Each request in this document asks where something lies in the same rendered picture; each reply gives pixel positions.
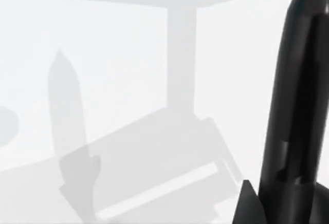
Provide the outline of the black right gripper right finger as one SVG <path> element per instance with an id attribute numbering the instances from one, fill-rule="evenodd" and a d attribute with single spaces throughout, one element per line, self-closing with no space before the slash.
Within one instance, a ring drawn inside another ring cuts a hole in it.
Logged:
<path id="1" fill-rule="evenodd" d="M 318 224 L 329 224 L 329 189 L 324 185 L 316 185 Z"/>

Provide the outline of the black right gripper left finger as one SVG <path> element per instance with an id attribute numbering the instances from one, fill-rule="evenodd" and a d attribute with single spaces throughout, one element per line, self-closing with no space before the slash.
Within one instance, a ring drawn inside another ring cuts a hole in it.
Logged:
<path id="1" fill-rule="evenodd" d="M 259 224 L 259 200 L 249 180 L 243 180 L 232 224 Z"/>

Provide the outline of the large black tapered object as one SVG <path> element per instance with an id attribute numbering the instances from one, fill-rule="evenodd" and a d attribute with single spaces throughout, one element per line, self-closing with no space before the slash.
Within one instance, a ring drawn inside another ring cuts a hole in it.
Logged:
<path id="1" fill-rule="evenodd" d="M 267 224 L 309 224 L 329 109 L 329 0 L 291 0 L 258 197 Z"/>

